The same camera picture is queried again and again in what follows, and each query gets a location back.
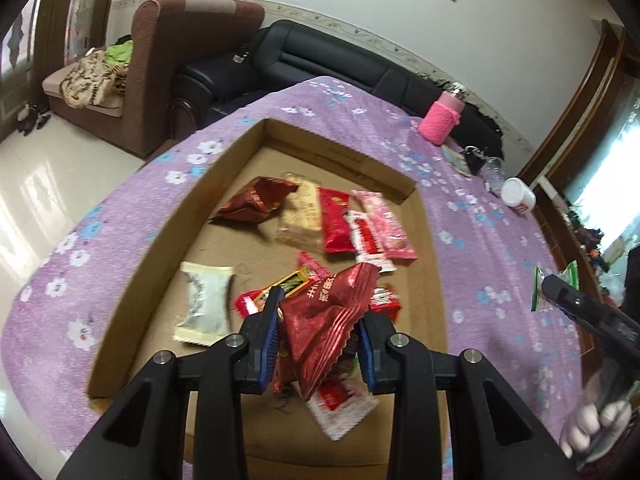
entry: green clothing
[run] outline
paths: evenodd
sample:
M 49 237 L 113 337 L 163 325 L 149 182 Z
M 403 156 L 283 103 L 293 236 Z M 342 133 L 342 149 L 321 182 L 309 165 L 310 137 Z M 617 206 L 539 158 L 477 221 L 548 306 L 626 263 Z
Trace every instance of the green clothing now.
M 125 41 L 120 45 L 111 45 L 104 50 L 104 62 L 113 66 L 116 64 L 131 63 L 131 53 L 133 52 L 133 41 Z

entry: wallpaper border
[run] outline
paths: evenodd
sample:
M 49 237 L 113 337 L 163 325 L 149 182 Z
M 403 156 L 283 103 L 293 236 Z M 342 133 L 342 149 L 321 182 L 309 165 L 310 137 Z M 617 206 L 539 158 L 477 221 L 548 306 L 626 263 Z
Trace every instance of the wallpaper border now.
M 111 9 L 119 10 L 129 7 L 137 7 L 144 1 L 145 0 L 119 0 L 111 3 Z M 351 23 L 343 22 L 337 18 L 332 18 L 331 16 L 327 16 L 321 12 L 314 12 L 312 10 L 302 9 L 301 7 L 272 2 L 271 0 L 244 1 L 255 2 L 262 5 L 266 11 L 265 23 L 268 25 L 281 18 L 287 18 L 294 22 L 303 23 L 309 27 L 322 30 L 327 34 L 347 40 L 350 43 L 358 44 L 359 46 L 375 52 L 376 54 L 380 54 L 380 56 L 386 57 L 398 65 L 417 73 L 423 78 L 430 79 L 438 84 L 445 81 L 457 81 L 453 76 L 421 58 L 411 50 L 408 50 L 393 41 L 389 41 L 370 30 L 356 27 L 355 25 L 351 25 Z M 480 98 L 475 92 L 469 88 L 467 88 L 467 90 L 467 102 L 478 107 L 482 114 L 492 118 L 495 123 L 498 124 L 505 137 L 508 137 L 509 140 L 524 153 L 529 156 L 533 154 L 533 146 L 528 140 L 522 137 L 505 118 L 503 118 L 493 107 Z

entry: metal screw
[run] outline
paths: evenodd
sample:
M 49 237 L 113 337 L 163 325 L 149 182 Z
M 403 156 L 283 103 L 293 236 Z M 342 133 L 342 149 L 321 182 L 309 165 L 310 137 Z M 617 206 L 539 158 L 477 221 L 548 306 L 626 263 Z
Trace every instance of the metal screw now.
M 403 333 L 397 332 L 389 338 L 389 341 L 391 341 L 391 344 L 393 346 L 402 348 L 403 346 L 407 346 L 409 344 L 409 337 Z
M 227 346 L 231 346 L 231 348 L 238 348 L 244 343 L 244 337 L 240 334 L 231 334 L 226 336 L 225 343 Z
M 482 360 L 482 354 L 475 348 L 469 348 L 465 350 L 465 352 L 462 354 L 462 357 L 464 357 L 466 361 L 469 361 L 473 364 L 479 363 Z
M 159 365 L 165 365 L 171 360 L 172 357 L 173 356 L 171 352 L 169 352 L 168 350 L 161 350 L 154 354 L 154 362 Z

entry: white lid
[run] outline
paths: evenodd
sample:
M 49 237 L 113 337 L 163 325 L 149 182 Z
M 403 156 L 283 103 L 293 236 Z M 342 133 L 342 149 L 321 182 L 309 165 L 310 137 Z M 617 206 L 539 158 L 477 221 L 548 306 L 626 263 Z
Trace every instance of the white lid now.
M 509 207 L 516 207 L 524 199 L 525 187 L 519 178 L 508 178 L 500 192 L 503 202 Z

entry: brown sofa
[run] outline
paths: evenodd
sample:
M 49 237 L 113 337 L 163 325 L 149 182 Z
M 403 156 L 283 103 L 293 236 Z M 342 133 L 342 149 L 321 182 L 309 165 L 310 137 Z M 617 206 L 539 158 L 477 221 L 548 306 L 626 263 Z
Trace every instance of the brown sofa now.
M 124 96 L 109 97 L 101 106 L 69 107 L 60 82 L 71 65 L 47 77 L 42 87 L 55 113 L 145 157 L 170 138 L 169 84 L 176 69 L 239 50 L 263 18 L 263 7 L 239 0 L 147 0 L 131 23 L 134 47 Z

